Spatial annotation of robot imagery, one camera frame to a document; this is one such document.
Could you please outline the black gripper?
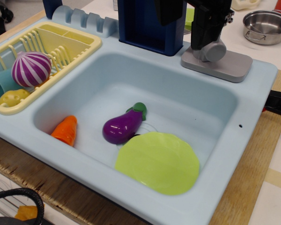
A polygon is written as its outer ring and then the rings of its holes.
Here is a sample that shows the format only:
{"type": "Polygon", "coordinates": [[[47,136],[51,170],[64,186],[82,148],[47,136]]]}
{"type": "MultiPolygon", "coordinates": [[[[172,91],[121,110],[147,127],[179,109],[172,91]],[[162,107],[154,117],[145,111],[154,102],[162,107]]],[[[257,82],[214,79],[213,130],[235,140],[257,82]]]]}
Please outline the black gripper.
{"type": "Polygon", "coordinates": [[[191,47],[201,50],[216,41],[225,24],[233,22],[231,0],[155,0],[155,10],[162,26],[185,21],[187,3],[195,8],[191,47]]]}

